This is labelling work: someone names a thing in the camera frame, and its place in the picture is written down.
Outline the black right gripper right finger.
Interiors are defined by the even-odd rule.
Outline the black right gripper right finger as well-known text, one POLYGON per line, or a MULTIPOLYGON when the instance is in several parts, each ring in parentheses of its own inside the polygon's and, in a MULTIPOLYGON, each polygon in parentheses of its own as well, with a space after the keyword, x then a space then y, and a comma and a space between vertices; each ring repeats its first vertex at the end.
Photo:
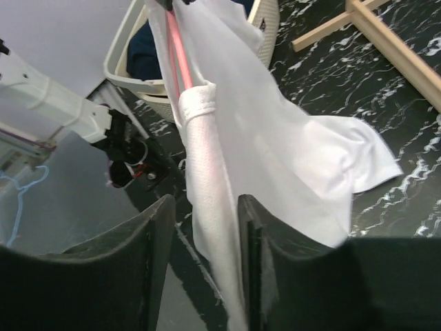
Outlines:
POLYGON ((440 240, 352 238, 328 248, 238 200, 251 330, 439 330, 440 240))

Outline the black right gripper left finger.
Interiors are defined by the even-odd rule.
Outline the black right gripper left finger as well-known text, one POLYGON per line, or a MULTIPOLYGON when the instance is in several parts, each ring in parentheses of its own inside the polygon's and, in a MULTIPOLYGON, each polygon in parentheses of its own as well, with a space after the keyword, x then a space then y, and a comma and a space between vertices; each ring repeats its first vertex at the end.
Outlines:
POLYGON ((1 249, 2 330, 154 330, 176 220, 165 195, 59 254, 1 249))

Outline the blue wire hanger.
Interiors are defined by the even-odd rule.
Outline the blue wire hanger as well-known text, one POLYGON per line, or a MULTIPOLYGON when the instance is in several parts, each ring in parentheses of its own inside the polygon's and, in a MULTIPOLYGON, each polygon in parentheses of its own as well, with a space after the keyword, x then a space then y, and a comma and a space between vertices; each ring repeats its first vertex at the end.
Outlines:
POLYGON ((12 232, 11 232, 10 238, 6 242, 6 246, 8 248, 12 247, 12 244, 14 243, 14 240, 17 237, 17 233, 18 233, 18 230, 19 230, 20 222, 21 222, 21 216, 23 214, 23 196, 24 196, 24 194, 32 186, 34 186, 34 185, 44 181, 48 177, 48 175, 50 173, 50 169, 46 165, 38 165, 36 167, 36 169, 37 170, 40 170, 40 169, 43 170, 42 176, 39 179, 31 181, 31 182, 29 182, 26 185, 20 185, 19 184, 19 180, 16 177, 11 177, 11 176, 7 175, 5 170, 1 171, 1 179, 5 179, 5 180, 11 182, 13 184, 13 186, 15 187, 16 191, 17 191, 17 213, 16 213, 16 216, 14 218, 14 225, 13 225, 13 228, 12 228, 12 232))

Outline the white t shirt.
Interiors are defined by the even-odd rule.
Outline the white t shirt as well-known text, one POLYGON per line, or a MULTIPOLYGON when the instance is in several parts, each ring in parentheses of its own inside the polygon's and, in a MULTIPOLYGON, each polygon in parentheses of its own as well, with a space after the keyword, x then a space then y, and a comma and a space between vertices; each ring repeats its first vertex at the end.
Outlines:
POLYGON ((166 10, 147 1, 158 61, 186 149, 196 249, 209 261, 230 330, 249 330, 238 200, 255 197, 314 241, 337 248, 354 194, 402 174, 382 137, 353 117, 311 116, 287 100, 258 58, 262 32, 233 1, 173 1, 193 87, 177 99, 166 10))

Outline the pink wire hanger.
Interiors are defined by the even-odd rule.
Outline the pink wire hanger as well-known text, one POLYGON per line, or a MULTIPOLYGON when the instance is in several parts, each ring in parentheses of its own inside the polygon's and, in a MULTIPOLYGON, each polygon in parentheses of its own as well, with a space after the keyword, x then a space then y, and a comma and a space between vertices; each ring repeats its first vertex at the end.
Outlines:
POLYGON ((174 76, 174 85, 177 99, 180 98, 181 90, 179 85, 178 73, 181 73, 181 81, 184 90, 193 87, 192 74, 187 62, 187 56, 183 45, 183 40, 178 27, 176 15, 173 10, 166 12, 167 23, 167 42, 169 48, 170 61, 172 64, 172 74, 174 76))

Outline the navy blue t shirt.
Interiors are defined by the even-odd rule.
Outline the navy blue t shirt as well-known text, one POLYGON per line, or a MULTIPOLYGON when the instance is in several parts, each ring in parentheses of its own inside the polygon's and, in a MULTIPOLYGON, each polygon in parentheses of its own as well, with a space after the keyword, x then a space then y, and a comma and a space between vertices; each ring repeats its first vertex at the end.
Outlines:
POLYGON ((140 27, 128 43, 126 70, 134 79, 162 79, 154 36, 148 22, 140 27))

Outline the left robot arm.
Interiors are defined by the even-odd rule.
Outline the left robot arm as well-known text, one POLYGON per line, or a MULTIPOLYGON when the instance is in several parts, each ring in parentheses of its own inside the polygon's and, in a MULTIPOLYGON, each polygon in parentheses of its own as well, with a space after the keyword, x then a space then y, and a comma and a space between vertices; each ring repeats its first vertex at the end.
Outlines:
POLYGON ((1 45, 1 104, 49 119, 102 150, 110 160, 114 187, 138 181, 152 190, 168 175, 159 146, 133 114, 81 97, 34 69, 5 44, 1 45))

